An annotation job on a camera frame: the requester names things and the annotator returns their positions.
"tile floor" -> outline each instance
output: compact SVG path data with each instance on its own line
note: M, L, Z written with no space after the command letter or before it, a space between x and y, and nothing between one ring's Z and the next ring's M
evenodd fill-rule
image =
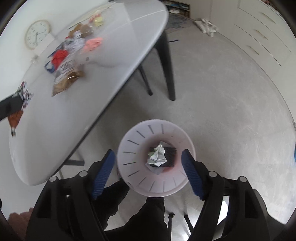
M221 176L246 176L262 195L269 213L285 223L296 201L295 130L287 106L263 70L239 47L220 34L213 38L195 26L169 34L175 74L176 101L169 101L155 51L143 66L153 96L146 94L136 72L90 133L79 152L85 169L100 160L107 149L117 150L121 138L135 124L164 119L183 128L191 137L197 160ZM83 168L63 167L64 177ZM108 185L117 181L114 168ZM130 191L110 218L108 229L123 225L137 213L145 197ZM187 240L183 219L195 224L203 202L189 184L165 198L174 212L172 240Z

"drawer handle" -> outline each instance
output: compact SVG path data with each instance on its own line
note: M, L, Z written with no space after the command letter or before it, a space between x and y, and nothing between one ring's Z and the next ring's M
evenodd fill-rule
M257 33L259 33L263 38L265 38L265 39L267 39L268 40L268 38L266 38L259 30L257 30L257 29L254 29Z
M256 54L260 55L255 49L253 49L250 45L247 45L251 50L253 50Z
M270 21L272 21L273 23L275 23L275 21L273 21L269 16L267 16L265 13L260 12L261 14L263 14L265 17L267 17Z

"white table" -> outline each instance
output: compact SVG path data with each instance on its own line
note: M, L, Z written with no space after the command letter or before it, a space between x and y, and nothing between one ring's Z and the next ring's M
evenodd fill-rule
M97 64L86 65L86 77L52 97L54 77L43 68L44 61L69 30L66 28L56 36L25 75L34 96L16 136L9 139L14 168L24 183L45 182L71 157L154 45L163 65L169 97L175 99L164 33L167 20L168 12L157 0L117 1L109 9L99 34L103 44L91 53Z

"silver screw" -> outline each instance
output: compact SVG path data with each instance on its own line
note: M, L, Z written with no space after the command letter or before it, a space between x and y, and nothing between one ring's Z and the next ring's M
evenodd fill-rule
M50 181L50 182L54 182L56 179L57 179L57 176L51 176L51 177L49 178L49 181Z
M243 183L246 183L247 182L247 179L243 176L239 177L239 180Z
M210 172L209 172L209 176L210 176L210 177L217 177L217 173L214 172L214 171L210 171Z
M81 171L79 173L79 176L81 176L81 177L85 177L86 175L87 175L87 171Z

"white plastic basket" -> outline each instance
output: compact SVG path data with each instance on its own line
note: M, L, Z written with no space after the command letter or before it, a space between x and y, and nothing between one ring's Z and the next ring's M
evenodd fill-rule
M151 147L164 141L177 149L174 167L166 167L159 175L145 163ZM124 181L136 192L149 197L164 197L182 189L188 182L181 163L181 153L188 149L195 158L190 137L177 125L166 120L146 120L131 128L120 142L117 152L118 170Z

